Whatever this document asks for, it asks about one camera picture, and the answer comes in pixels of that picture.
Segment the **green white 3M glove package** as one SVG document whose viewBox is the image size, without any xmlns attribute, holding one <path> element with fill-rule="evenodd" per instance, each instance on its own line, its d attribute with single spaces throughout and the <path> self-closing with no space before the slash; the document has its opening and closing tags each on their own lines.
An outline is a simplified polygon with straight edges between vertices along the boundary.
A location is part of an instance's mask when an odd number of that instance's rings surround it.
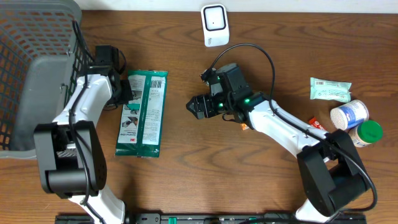
<svg viewBox="0 0 398 224">
<path fill-rule="evenodd" d="M 167 71 L 130 70 L 132 100 L 123 105 L 115 155 L 158 158 Z"/>
</svg>

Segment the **orange Kleenex tissue pack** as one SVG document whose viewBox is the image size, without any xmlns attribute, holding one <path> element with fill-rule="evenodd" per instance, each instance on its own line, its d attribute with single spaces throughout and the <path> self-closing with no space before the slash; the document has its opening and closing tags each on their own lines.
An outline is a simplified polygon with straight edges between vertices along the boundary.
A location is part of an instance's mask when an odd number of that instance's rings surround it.
<svg viewBox="0 0 398 224">
<path fill-rule="evenodd" d="M 249 127 L 246 124 L 244 124 L 244 123 L 241 124 L 241 128 L 242 128 L 242 130 L 249 129 Z"/>
</svg>

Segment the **red narrow packet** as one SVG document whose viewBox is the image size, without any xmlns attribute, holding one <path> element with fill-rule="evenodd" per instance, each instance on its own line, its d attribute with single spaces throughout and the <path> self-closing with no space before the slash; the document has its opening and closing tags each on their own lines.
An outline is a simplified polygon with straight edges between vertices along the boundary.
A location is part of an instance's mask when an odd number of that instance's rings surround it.
<svg viewBox="0 0 398 224">
<path fill-rule="evenodd" d="M 308 123 L 314 128 L 321 129 L 325 131 L 325 128 L 319 123 L 316 117 L 311 118 Z"/>
</svg>

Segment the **mint green wipes pack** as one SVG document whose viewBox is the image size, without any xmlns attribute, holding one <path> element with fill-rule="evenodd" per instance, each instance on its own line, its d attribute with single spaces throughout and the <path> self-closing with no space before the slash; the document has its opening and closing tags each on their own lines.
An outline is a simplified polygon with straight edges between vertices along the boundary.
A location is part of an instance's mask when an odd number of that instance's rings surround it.
<svg viewBox="0 0 398 224">
<path fill-rule="evenodd" d="M 335 100 L 342 103 L 351 101 L 349 89 L 351 83 L 322 80 L 310 78 L 310 99 L 311 100 Z"/>
</svg>

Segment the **white blue cotton swab tub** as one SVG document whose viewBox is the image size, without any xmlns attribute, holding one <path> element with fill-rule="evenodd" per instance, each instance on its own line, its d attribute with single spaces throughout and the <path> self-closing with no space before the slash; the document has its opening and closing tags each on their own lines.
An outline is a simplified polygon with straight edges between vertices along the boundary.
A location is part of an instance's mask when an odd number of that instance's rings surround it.
<svg viewBox="0 0 398 224">
<path fill-rule="evenodd" d="M 353 100 L 330 111 L 330 118 L 337 129 L 347 130 L 367 121 L 369 111 L 360 100 Z"/>
</svg>

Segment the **green lid jar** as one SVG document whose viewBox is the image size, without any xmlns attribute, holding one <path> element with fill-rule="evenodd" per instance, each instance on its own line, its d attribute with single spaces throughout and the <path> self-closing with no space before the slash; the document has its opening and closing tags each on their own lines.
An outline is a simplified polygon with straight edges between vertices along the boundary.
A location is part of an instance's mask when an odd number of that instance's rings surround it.
<svg viewBox="0 0 398 224">
<path fill-rule="evenodd" d="M 351 129 L 348 134 L 356 147 L 365 147 L 380 141 L 383 129 L 379 123 L 368 120 Z"/>
</svg>

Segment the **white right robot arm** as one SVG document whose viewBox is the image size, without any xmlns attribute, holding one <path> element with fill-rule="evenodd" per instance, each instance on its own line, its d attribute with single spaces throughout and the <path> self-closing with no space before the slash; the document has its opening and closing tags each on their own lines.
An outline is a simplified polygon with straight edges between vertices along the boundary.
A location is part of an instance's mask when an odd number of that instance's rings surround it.
<svg viewBox="0 0 398 224">
<path fill-rule="evenodd" d="M 206 70 L 209 93 L 194 96 L 187 110 L 196 119 L 231 115 L 233 121 L 269 136 L 297 160 L 307 196 L 295 219 L 327 223 L 368 190 L 374 190 L 348 133 L 332 133 L 304 123 L 271 99 L 254 93 L 236 63 Z"/>
</svg>

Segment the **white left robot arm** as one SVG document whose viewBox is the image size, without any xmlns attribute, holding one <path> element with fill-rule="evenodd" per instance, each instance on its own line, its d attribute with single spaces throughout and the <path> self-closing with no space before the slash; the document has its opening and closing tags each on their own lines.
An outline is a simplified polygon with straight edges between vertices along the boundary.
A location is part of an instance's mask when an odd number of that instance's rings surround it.
<svg viewBox="0 0 398 224">
<path fill-rule="evenodd" d="M 105 107 L 132 100 L 123 53 L 99 45 L 83 64 L 76 89 L 51 123 L 38 124 L 34 143 L 45 192 L 78 204 L 84 215 L 57 215 L 56 223 L 135 223 L 135 216 L 106 184 L 107 166 L 96 125 Z"/>
</svg>

